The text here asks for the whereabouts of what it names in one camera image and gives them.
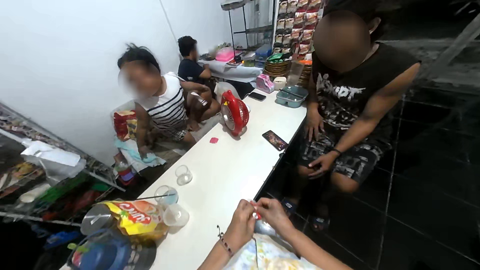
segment hair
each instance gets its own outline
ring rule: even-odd
[[[189,56],[190,52],[196,49],[197,41],[193,39],[191,36],[184,36],[179,38],[179,49],[180,54],[185,57]]]
[[[346,10],[358,15],[367,25],[376,17],[380,18],[380,24],[370,35],[371,42],[374,42],[385,32],[386,16],[377,11],[380,4],[381,0],[329,0],[324,10],[324,16],[334,11]]]
[[[127,44],[126,52],[118,59],[117,65],[121,69],[122,65],[127,62],[139,61],[147,69],[151,69],[152,65],[160,72],[160,66],[155,59],[155,56],[150,52],[147,47],[137,47],[135,44]]]

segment man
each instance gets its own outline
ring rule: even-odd
[[[197,61],[199,58],[197,51],[197,41],[191,36],[179,38],[179,49],[183,60],[179,65],[179,77],[188,82],[205,85],[206,81],[212,76],[208,64],[201,67]]]
[[[214,116],[220,112],[220,104],[215,100],[215,95],[213,93],[214,86],[209,81],[212,73],[208,68],[208,64],[205,64],[201,67],[198,63],[198,51],[197,51],[197,41],[191,36],[181,37],[178,40],[180,54],[183,56],[183,60],[179,65],[179,77],[184,79],[187,82],[194,82],[201,85],[205,85],[210,88],[210,92],[204,93],[207,99],[212,100],[211,105],[207,111],[193,111],[194,115],[204,115],[203,118],[196,119],[197,122],[204,121]]]
[[[307,180],[329,177],[310,220],[314,230],[329,224],[331,195],[356,191],[390,149],[390,110],[420,68],[407,52],[375,42],[384,24],[376,7],[371,1],[329,1],[314,33],[300,177],[283,201],[294,212]]]
[[[152,53],[134,44],[128,46],[117,65],[138,96],[135,111],[140,156],[145,158],[150,152],[147,136],[156,133],[188,147],[193,146],[196,140],[190,131],[198,130],[197,120],[210,118],[209,114],[205,114],[212,104],[210,89],[198,83],[185,82],[173,73],[162,76]],[[156,132],[149,132],[150,122],[154,123]]]

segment black t-shirt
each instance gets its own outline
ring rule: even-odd
[[[190,59],[183,59],[180,61],[179,77],[185,81],[204,85],[205,80],[200,78],[200,74],[202,74],[203,71],[203,67]]]
[[[360,116],[369,98],[418,60],[406,51],[379,43],[377,51],[358,67],[339,73],[323,65],[312,53],[312,78],[324,122],[340,135]],[[367,137],[369,143],[389,147],[392,113],[388,112]]]

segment black phone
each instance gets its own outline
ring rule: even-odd
[[[278,151],[282,151],[288,146],[288,143],[282,140],[277,134],[275,134],[271,130],[263,133],[262,137],[265,138],[270,144],[272,144]]]
[[[258,101],[264,101],[265,98],[267,98],[267,96],[264,96],[262,94],[255,93],[255,92],[249,93],[248,96],[251,97],[252,99],[256,99]]]

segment yellow snack bag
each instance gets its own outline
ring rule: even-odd
[[[114,217],[118,219],[118,228],[127,235],[146,236],[158,239],[168,230],[163,223],[163,210],[147,201],[105,201]]]

